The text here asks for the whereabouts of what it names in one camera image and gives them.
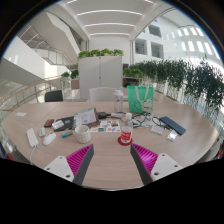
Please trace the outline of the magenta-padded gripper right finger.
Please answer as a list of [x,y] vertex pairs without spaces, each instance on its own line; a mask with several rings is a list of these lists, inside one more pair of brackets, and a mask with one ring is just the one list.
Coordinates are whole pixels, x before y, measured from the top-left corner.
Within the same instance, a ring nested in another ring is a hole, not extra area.
[[156,154],[134,143],[131,144],[130,153],[144,185],[182,169],[168,154]]

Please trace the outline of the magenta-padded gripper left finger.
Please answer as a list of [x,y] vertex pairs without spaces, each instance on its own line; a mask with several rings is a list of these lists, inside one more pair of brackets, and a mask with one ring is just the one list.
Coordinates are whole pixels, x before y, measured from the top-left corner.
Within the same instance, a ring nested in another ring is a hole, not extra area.
[[58,156],[45,170],[81,186],[93,155],[94,147],[90,144],[67,157]]

